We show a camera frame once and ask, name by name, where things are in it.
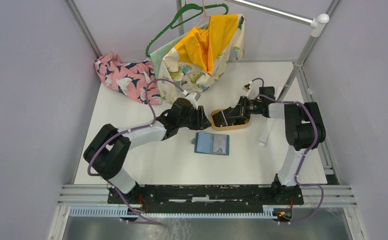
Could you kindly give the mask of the teal card holder wallet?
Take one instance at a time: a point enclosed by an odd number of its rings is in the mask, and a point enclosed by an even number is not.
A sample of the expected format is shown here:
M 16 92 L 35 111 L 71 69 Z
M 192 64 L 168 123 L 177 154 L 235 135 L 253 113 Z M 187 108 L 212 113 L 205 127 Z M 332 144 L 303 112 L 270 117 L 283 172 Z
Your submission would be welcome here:
M 220 134 L 197 132 L 195 138 L 191 141 L 192 144 L 194 145 L 194 153 L 228 156 L 230 154 L 230 136 L 228 135 L 228 139 L 227 139 L 227 153 L 218 154 L 218 153 L 213 153 L 214 135 L 220 135 Z

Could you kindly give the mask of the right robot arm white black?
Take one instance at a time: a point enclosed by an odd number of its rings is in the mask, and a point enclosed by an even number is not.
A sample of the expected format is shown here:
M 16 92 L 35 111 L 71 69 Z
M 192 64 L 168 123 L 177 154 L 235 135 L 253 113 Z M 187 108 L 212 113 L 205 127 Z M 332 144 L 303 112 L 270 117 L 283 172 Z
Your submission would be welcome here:
M 326 139 L 319 106 L 315 101 L 302 103 L 276 100 L 274 87 L 263 86 L 254 99 L 242 96 L 234 107 L 224 109 L 212 118 L 217 127 L 232 127 L 244 124 L 251 115 L 284 120 L 289 147 L 282 168 L 276 175 L 280 185 L 270 191 L 272 201 L 283 204 L 291 196 L 287 187 L 299 184 L 298 175 L 308 152 Z

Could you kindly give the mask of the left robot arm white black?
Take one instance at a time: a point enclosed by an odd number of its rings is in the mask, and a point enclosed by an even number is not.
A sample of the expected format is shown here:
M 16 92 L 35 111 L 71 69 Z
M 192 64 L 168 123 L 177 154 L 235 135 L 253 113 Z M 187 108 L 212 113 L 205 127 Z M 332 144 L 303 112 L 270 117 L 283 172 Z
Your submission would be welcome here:
M 129 128 L 116 128 L 105 124 L 83 153 L 88 163 L 88 174 L 95 174 L 120 191 L 127 204 L 138 200 L 138 183 L 123 168 L 129 150 L 151 142 L 164 141 L 176 135 L 180 128 L 199 131 L 211 127 L 203 106 L 194 106 L 187 98 L 180 97 L 171 108 L 153 120 Z

